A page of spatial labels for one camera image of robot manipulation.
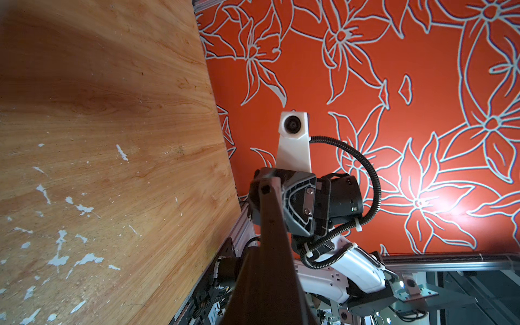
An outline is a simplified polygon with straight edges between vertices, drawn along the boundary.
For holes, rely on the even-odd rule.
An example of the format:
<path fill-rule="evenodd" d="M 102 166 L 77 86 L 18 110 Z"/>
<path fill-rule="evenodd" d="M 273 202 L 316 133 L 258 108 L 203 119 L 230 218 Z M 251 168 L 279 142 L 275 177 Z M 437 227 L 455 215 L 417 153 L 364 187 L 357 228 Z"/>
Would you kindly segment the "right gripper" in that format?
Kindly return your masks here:
<path fill-rule="evenodd" d="M 327 233 L 331 181 L 313 173 L 287 169 L 263 168 L 255 172 L 249 190 L 249 216 L 261 225 L 259 182 L 278 178 L 282 193 L 282 212 L 287 232 L 309 238 Z"/>

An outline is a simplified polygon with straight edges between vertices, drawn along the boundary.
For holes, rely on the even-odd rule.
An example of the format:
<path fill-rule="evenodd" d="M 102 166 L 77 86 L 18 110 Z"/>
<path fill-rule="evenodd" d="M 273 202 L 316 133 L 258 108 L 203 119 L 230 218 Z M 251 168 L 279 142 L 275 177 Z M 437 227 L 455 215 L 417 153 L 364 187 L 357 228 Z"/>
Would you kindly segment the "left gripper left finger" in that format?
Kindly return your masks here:
<path fill-rule="evenodd" d="M 255 273 L 259 251 L 259 247 L 249 248 L 242 258 L 237 282 L 220 324 L 256 324 L 258 277 Z"/>

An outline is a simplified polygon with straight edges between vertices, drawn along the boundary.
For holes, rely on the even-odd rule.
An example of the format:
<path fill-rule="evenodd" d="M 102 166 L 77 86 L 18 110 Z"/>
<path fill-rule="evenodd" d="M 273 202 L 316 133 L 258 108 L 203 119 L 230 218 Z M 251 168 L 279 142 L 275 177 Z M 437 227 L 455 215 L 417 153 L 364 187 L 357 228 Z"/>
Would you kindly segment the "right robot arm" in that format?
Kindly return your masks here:
<path fill-rule="evenodd" d="M 321 296 L 347 314 L 371 316 L 386 308 L 403 322 L 414 322 L 449 307 L 476 303 L 475 297 L 412 277 L 400 277 L 376 253 L 367 253 L 333 229 L 342 221 L 360 225 L 362 202 L 354 176 L 263 168 L 255 172 L 249 190 L 249 213 L 258 224 L 274 212 L 292 237 L 298 279 L 307 293 Z"/>

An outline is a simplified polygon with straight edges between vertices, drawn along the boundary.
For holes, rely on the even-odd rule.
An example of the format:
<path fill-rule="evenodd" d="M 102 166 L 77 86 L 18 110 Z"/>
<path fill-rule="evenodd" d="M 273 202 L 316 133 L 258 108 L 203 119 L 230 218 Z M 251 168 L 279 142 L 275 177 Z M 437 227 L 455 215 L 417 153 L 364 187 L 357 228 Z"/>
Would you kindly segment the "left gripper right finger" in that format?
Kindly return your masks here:
<path fill-rule="evenodd" d="M 296 279 L 297 279 L 297 288 L 298 288 L 298 297 L 300 302 L 300 307 L 302 309 L 302 318 L 303 318 L 303 324 L 312 324 L 317 325 L 316 317 L 312 313 L 310 306 L 306 299 L 306 292 L 303 290 L 303 287 L 301 285 L 300 280 L 300 272 L 299 272 L 299 265 L 295 264 L 295 272 L 296 272 Z"/>

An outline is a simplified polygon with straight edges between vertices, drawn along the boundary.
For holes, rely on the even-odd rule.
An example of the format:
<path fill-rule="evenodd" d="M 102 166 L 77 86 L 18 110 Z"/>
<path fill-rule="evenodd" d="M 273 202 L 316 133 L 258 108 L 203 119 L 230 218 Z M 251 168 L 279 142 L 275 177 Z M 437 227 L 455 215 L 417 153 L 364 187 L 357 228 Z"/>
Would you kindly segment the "black phone case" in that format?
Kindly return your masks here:
<path fill-rule="evenodd" d="M 303 324 L 296 272 L 282 212 L 278 178 L 259 182 L 261 246 L 256 324 Z"/>

